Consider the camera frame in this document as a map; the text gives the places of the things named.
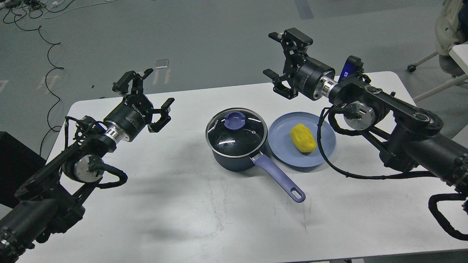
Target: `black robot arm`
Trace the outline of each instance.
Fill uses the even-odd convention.
[[[269,37],[281,43],[285,55],[283,75],[279,76],[271,69],[264,74],[272,79],[273,90],[287,99],[298,93],[315,101],[325,96],[333,105],[329,108],[329,122],[333,129],[344,135],[362,135],[379,151],[379,157],[385,167],[402,172],[395,176],[360,176],[344,172],[333,166],[321,149],[325,160],[338,172],[359,179],[400,179],[420,177],[421,172],[410,172],[421,165],[430,172],[425,176],[436,176],[449,186],[455,186],[458,193],[450,196],[433,196],[429,209],[439,224],[451,236],[468,240],[468,235],[461,234],[451,227],[437,210],[437,202],[442,200],[466,200],[468,196],[468,150],[440,134],[442,120],[430,111],[417,108],[398,98],[395,93],[387,94],[382,89],[370,85],[370,78],[364,74],[361,59],[350,56],[338,81],[334,80],[335,70],[307,55],[307,48],[312,39],[296,28],[287,29],[283,34],[270,33]],[[287,81],[287,88],[282,81]],[[390,111],[395,117],[395,128],[388,134],[375,125]],[[346,123],[353,130],[338,126],[336,114],[343,114]]]
[[[95,188],[106,189],[124,184],[127,175],[102,161],[106,153],[116,150],[121,140],[132,141],[146,126],[155,126],[151,132],[158,132],[170,120],[169,98],[161,109],[153,109],[143,95],[143,79],[153,70],[148,69],[142,77],[127,72],[113,90],[121,94],[123,101],[104,119],[95,121],[85,116],[78,120],[66,117],[66,147],[57,157],[29,178],[15,193],[20,203],[4,218],[0,219],[0,263],[15,262],[32,243],[44,243],[54,233],[65,233],[83,218],[82,206]],[[128,93],[128,83],[133,88]],[[161,119],[152,124],[152,115],[161,114]],[[75,142],[68,146],[68,122],[76,122]],[[70,179],[83,183],[73,194],[60,184],[60,171]],[[110,183],[100,183],[107,171],[118,177]]]

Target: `floor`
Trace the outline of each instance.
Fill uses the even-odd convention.
[[[65,0],[55,10],[69,2]],[[268,82],[262,71],[271,68],[281,72],[284,65],[281,47],[268,38],[268,33],[292,27],[314,39],[309,56],[337,72],[349,55],[358,56],[366,72],[393,71],[416,96],[450,78],[440,70],[436,58],[414,73],[406,71],[408,64],[434,51],[433,25],[441,2],[76,1],[63,15],[48,12],[18,22],[24,29],[41,25],[45,40],[60,42],[49,54],[54,65],[64,68],[53,70],[47,78],[50,90],[60,97],[49,116],[49,109],[57,102],[44,84],[47,72],[54,68],[47,60],[51,44],[37,31],[0,23],[0,130],[39,153],[48,122],[50,126],[61,125],[76,101],[118,96],[112,92],[113,82],[127,71],[154,67],[158,59],[169,59],[169,69],[146,80],[145,93]],[[106,4],[71,10],[95,3]],[[5,21],[12,19],[9,14]],[[467,90],[451,87],[417,105],[438,114],[445,123],[442,133],[452,138],[468,124],[467,97]],[[56,137],[54,132],[45,137],[41,151],[44,158]],[[415,257],[433,263],[462,262],[457,260],[460,253],[460,258],[468,255],[452,252],[441,257],[378,257],[365,262],[420,262]]]

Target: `yellow object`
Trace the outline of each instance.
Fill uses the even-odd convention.
[[[317,148],[314,136],[304,124],[299,123],[294,126],[289,134],[291,135],[292,142],[299,151],[309,153]]]

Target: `saucepan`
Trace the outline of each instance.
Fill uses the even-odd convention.
[[[206,126],[205,136],[216,161],[225,169],[240,172],[255,165],[263,168],[296,202],[306,194],[265,154],[268,128],[249,109],[230,108],[216,114]]]

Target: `lid knob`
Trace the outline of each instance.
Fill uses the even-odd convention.
[[[233,111],[224,116],[224,126],[230,130],[238,130],[245,125],[245,115],[239,111]]]

